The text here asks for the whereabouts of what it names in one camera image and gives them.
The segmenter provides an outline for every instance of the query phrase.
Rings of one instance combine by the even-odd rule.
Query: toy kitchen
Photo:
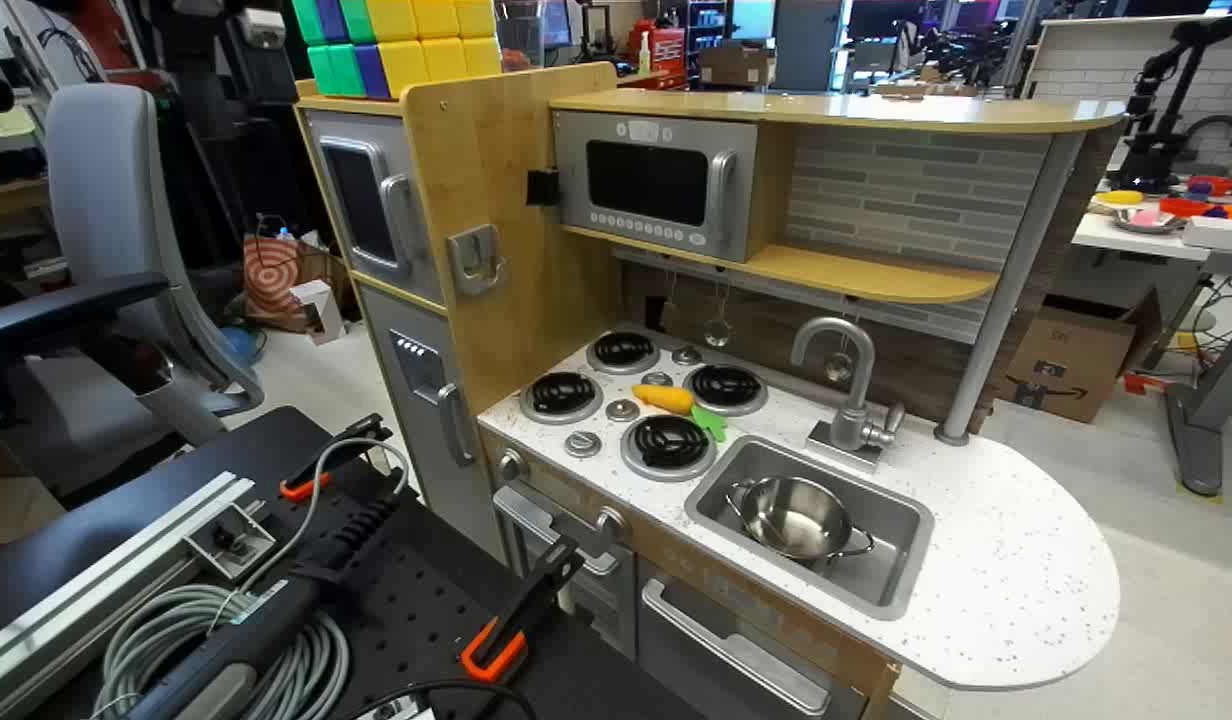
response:
[[[304,96],[429,506],[703,717],[1022,690],[1110,637],[1087,514],[976,435],[1110,103],[621,93],[612,68]]]

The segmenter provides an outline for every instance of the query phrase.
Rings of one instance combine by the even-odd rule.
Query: coiled cable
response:
[[[180,586],[130,612],[102,648],[102,685],[92,720],[119,720],[138,704],[138,692],[180,656],[200,643],[219,607],[248,612],[259,602],[219,586]],[[259,678],[244,720],[321,720],[347,685],[347,639],[333,618],[314,612],[290,648]]]

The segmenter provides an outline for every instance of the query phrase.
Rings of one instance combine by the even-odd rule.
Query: oven window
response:
[[[706,157],[645,146],[588,146],[588,200],[616,214],[703,223]]]
[[[324,146],[324,157],[339,200],[339,216],[347,223],[347,246],[390,265],[395,254],[386,242],[372,157],[337,146]]]

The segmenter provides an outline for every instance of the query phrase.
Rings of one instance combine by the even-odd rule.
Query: chair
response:
[[[19,358],[4,366],[14,418],[4,427],[14,458],[71,495],[101,475],[123,474],[130,458],[200,444],[222,431],[219,418],[254,409],[259,382],[237,358],[197,302],[180,257],[157,103],[123,84],[61,88],[49,108],[49,194],[61,254],[71,273],[74,307],[37,296],[0,307],[0,358],[61,321],[117,314],[102,335],[71,335],[82,351]]]

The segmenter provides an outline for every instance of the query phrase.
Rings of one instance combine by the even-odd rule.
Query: sink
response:
[[[806,475],[823,484],[829,491],[845,500],[857,524],[850,547],[857,546],[862,547],[862,538],[870,538],[870,547],[859,557],[795,564],[778,557],[775,547],[743,538],[729,495],[736,484],[758,480],[758,475]],[[755,439],[755,435],[743,435],[729,450],[729,458],[688,495],[688,516],[710,532],[725,532],[736,546],[748,546],[765,559],[782,564],[786,571],[810,581],[815,587],[881,620],[904,618],[910,581],[919,578],[922,547],[932,538],[932,514],[922,506],[870,490],[862,480],[850,480],[849,474],[804,461],[799,453]]]

